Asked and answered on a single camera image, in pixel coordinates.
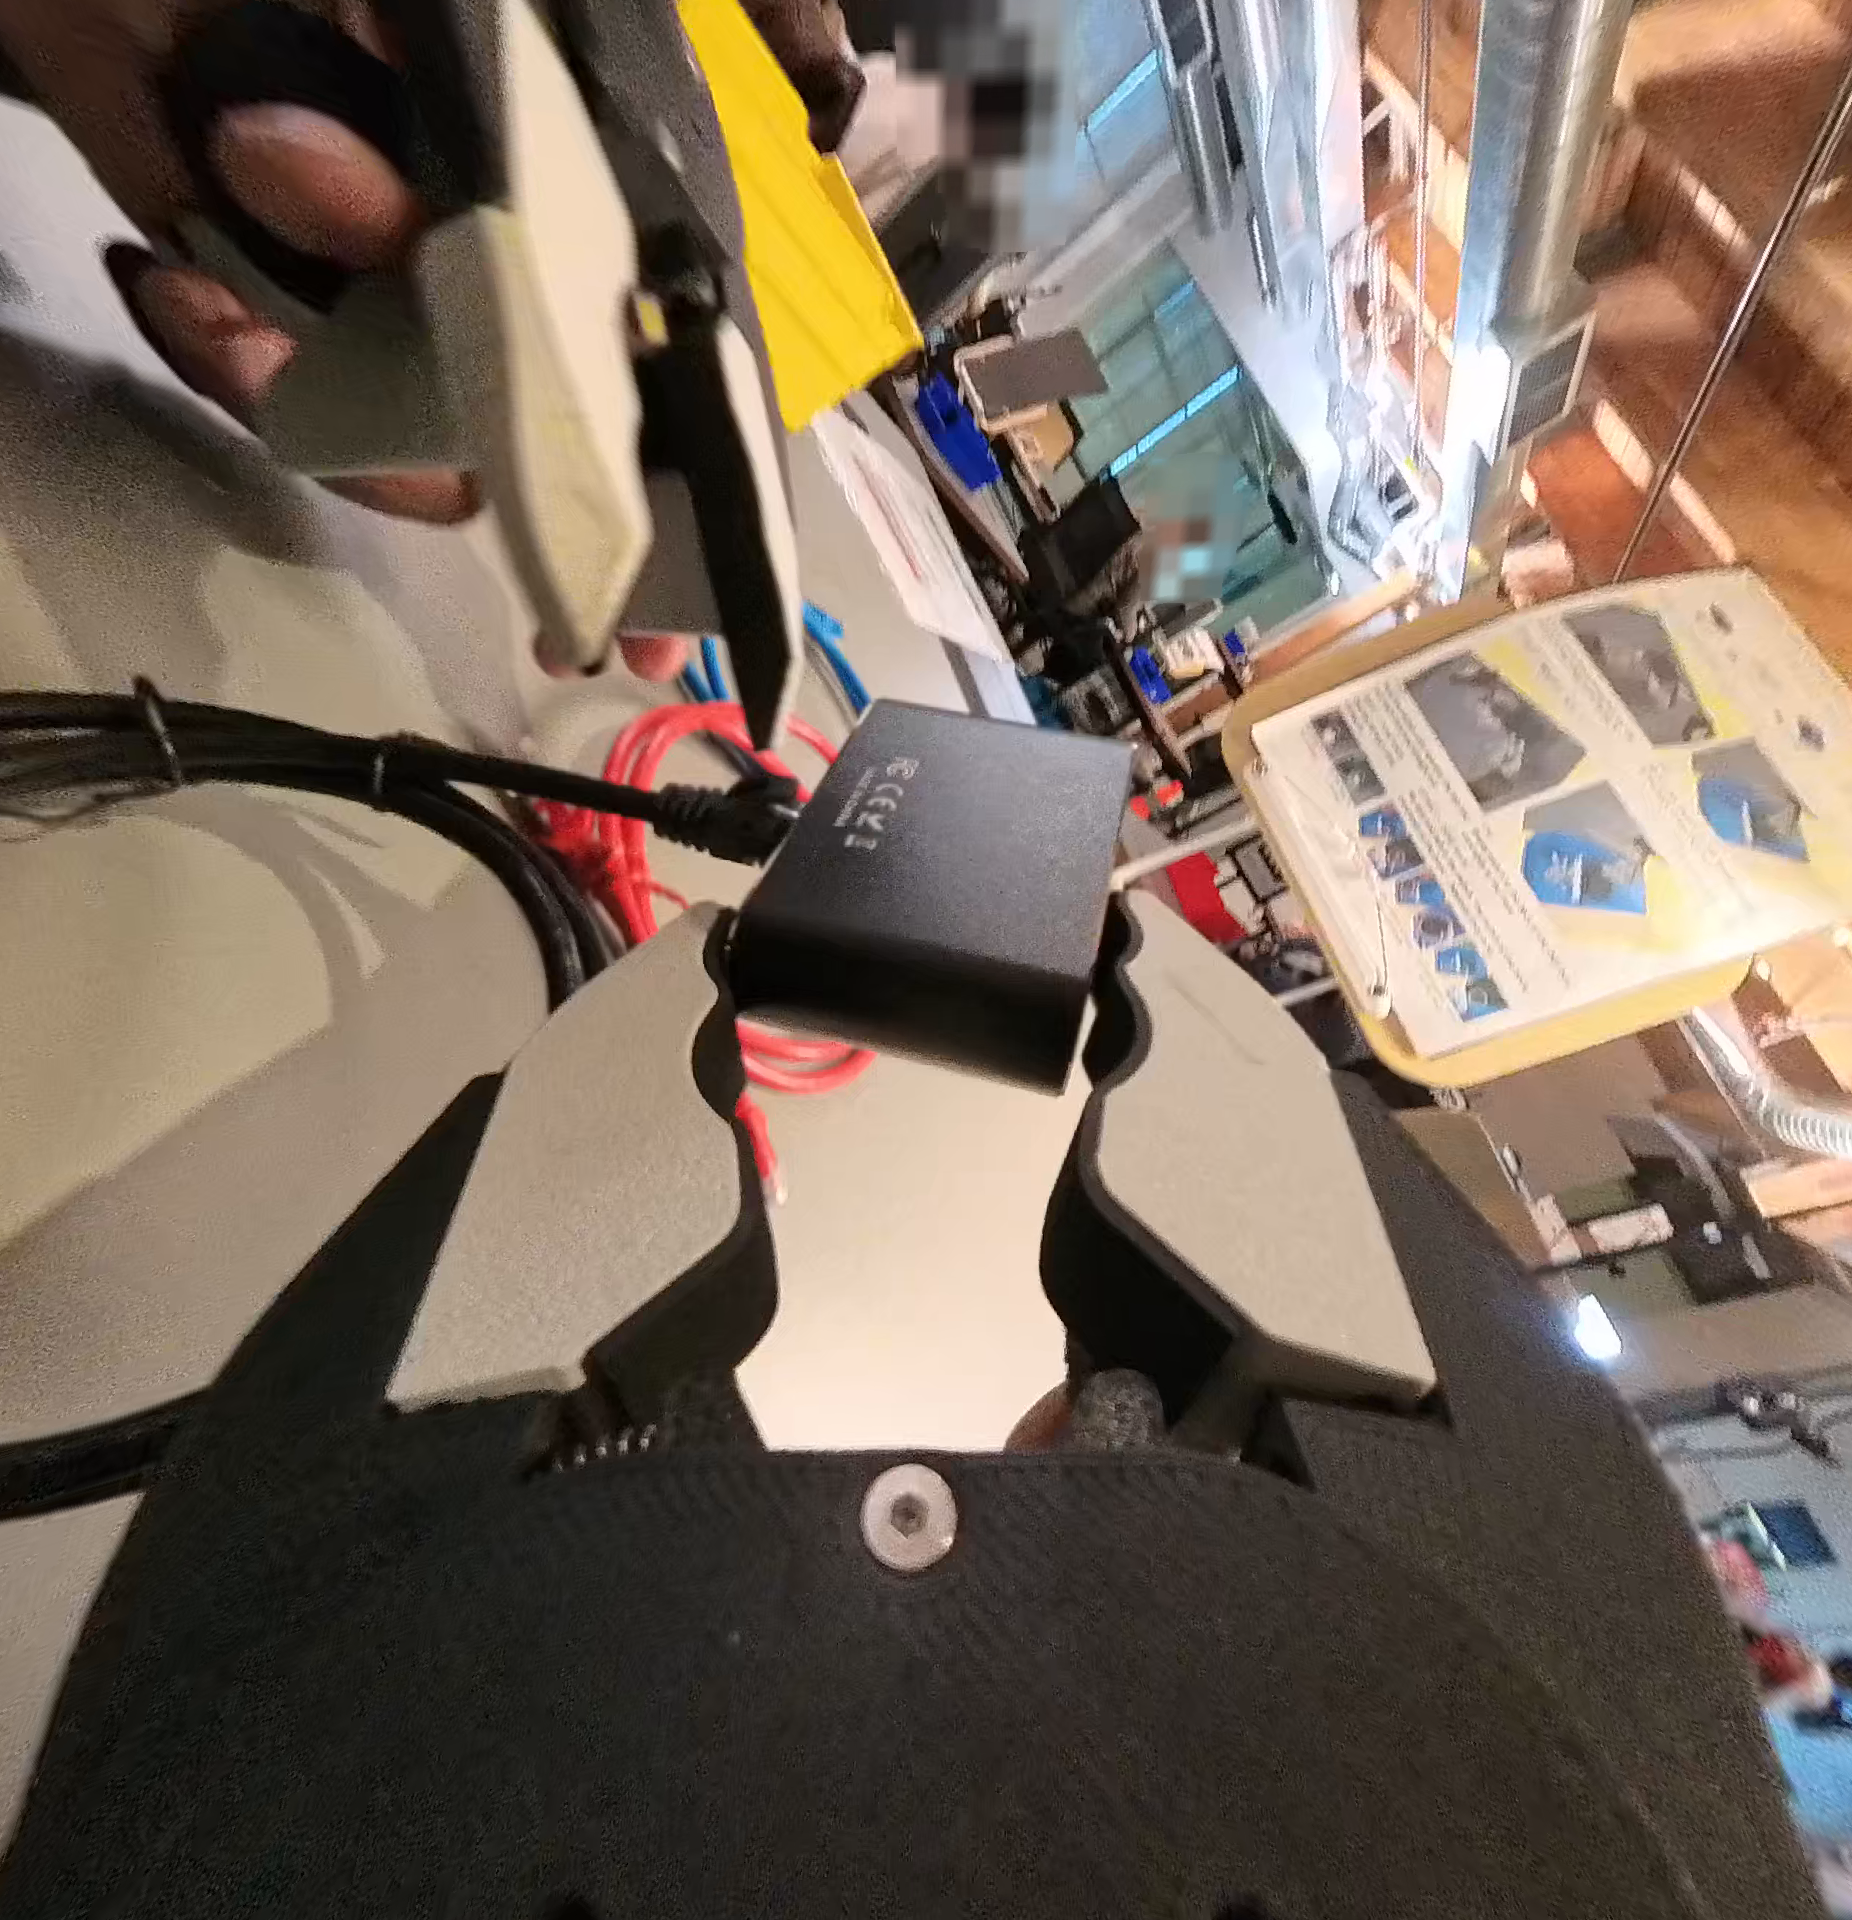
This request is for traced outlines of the instruction sheet on wooden board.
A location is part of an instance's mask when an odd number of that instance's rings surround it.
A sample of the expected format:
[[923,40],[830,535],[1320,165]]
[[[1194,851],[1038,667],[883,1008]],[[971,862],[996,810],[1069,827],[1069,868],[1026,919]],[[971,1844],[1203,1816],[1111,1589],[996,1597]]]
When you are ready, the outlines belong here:
[[1443,608],[1252,686],[1222,746],[1422,1088],[1680,1021],[1852,922],[1852,686],[1748,569]]

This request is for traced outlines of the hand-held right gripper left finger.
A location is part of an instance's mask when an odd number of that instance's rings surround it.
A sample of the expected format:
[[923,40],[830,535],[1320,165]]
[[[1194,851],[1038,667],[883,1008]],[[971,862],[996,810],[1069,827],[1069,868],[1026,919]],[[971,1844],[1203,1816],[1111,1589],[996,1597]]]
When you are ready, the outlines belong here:
[[593,1383],[662,1411],[763,1342],[781,1271],[738,1118],[727,922],[680,914],[504,1070],[388,1382],[397,1408]]

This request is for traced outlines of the silver ventilation duct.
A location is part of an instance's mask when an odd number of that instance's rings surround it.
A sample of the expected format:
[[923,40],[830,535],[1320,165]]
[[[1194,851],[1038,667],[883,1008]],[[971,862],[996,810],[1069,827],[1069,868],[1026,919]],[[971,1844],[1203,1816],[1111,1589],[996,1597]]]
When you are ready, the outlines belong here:
[[1635,2],[1484,2],[1446,385],[1450,469],[1501,457],[1502,415],[1581,302],[1574,254]]

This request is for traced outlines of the black network splitter box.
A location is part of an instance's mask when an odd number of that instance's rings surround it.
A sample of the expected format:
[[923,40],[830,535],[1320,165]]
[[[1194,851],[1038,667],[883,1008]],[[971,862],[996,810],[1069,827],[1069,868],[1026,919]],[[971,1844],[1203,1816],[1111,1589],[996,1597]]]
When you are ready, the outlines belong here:
[[735,909],[735,1009],[1064,1090],[1130,788],[1121,739],[870,705]]

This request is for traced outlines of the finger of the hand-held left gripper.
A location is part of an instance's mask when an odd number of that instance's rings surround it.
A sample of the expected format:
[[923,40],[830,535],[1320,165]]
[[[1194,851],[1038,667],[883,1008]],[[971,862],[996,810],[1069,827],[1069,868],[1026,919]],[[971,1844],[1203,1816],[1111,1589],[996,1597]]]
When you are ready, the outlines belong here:
[[434,360],[549,658],[595,674],[651,547],[626,223],[558,258],[527,216],[478,207],[414,257]]
[[721,636],[754,747],[776,747],[798,696],[804,595],[776,404],[717,302],[663,302],[663,340],[632,356],[649,551],[625,633]]

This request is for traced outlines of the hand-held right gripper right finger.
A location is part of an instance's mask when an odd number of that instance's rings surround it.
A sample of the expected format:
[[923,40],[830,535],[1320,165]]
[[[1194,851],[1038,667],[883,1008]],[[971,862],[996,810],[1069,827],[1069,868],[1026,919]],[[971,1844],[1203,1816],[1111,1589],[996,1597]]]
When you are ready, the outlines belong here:
[[1083,1070],[1038,1278],[1089,1377],[1148,1382],[1167,1426],[1435,1404],[1331,1070],[1154,894],[1111,897]]

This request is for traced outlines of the yellow plastic bin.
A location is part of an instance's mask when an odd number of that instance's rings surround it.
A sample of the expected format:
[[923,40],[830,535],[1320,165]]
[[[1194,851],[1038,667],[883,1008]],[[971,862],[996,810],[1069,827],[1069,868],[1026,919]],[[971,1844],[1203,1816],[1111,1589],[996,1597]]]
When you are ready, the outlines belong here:
[[811,143],[804,99],[746,5],[678,14],[721,116],[781,418],[802,435],[914,361],[923,333],[853,184]]

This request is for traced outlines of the person's left hand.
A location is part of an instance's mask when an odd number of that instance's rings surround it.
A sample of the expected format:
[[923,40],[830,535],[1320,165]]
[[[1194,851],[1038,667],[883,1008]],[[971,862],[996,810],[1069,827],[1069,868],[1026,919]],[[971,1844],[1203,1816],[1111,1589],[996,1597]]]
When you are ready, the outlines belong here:
[[[425,207],[357,131],[313,108],[252,104],[224,108],[208,156],[231,200],[289,251],[348,272],[399,266],[425,227]],[[260,409],[289,370],[297,343],[237,290],[156,251],[112,242],[103,269],[147,345],[199,399],[260,429]],[[472,475],[410,469],[326,479],[377,515],[458,526],[480,515]]]

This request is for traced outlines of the white document stand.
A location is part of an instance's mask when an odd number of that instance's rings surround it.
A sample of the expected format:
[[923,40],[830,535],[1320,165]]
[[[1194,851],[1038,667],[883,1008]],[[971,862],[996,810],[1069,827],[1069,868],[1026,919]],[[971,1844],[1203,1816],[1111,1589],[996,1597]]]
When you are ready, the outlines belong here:
[[1252,946],[1272,927],[1298,931],[1359,1021],[1397,1015],[1409,948],[1390,885],[1371,874],[1340,803],[1248,746],[1227,803],[1175,837],[1161,818],[1142,827],[1143,848],[1115,862],[1115,892],[1161,883],[1167,905],[1219,948]]

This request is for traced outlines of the white paper sheet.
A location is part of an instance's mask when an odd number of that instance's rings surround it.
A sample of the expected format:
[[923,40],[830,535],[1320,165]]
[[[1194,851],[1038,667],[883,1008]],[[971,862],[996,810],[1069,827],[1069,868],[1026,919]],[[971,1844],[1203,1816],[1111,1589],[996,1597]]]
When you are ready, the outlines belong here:
[[840,409],[817,415],[808,435],[910,625],[972,658],[1010,667],[998,621],[940,504],[940,493],[917,466],[900,463]]

